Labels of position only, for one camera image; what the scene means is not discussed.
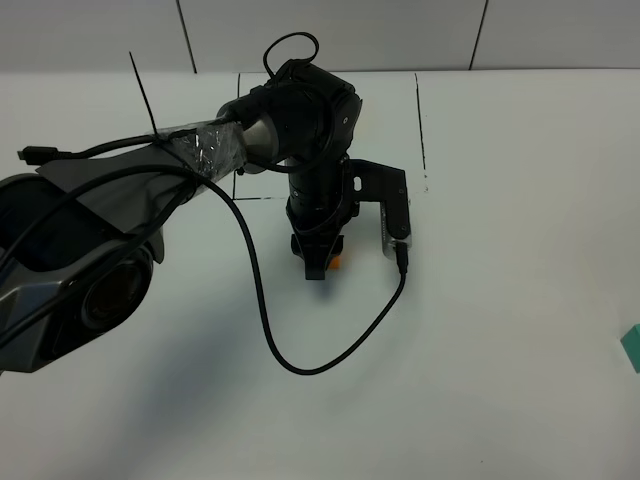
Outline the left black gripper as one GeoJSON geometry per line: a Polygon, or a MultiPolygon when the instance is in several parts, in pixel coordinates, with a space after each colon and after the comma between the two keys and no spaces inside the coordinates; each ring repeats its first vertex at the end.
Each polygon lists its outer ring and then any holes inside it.
{"type": "Polygon", "coordinates": [[[288,176],[286,213],[293,229],[291,248],[304,261],[305,279],[321,281],[344,248],[343,227],[358,213],[348,153],[288,176]]]}

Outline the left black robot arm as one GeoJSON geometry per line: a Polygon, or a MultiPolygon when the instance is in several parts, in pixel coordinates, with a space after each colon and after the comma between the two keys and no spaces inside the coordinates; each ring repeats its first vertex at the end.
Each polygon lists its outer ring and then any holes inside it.
{"type": "Polygon", "coordinates": [[[357,206],[347,151],[355,88],[298,59],[215,119],[82,152],[27,147],[1,184],[1,367],[32,373],[127,320],[164,258],[175,210],[236,171],[284,173],[291,248],[309,280],[342,250],[357,206]]]}

